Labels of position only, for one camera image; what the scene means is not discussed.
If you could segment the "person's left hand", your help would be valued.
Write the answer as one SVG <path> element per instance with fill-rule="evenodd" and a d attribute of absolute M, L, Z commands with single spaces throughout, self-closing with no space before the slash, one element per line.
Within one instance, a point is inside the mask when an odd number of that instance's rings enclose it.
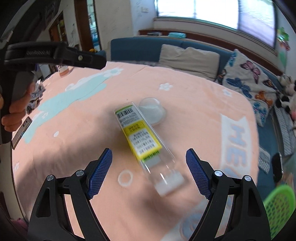
<path fill-rule="evenodd" d="M 25 95 L 12 102 L 9 113 L 1 118 L 1 124 L 7 132 L 14 132 L 22 125 L 22 119 L 26 115 L 26 108 L 31 100 L 31 94 L 35 91 L 36 84 L 32 82 L 28 87 Z"/>

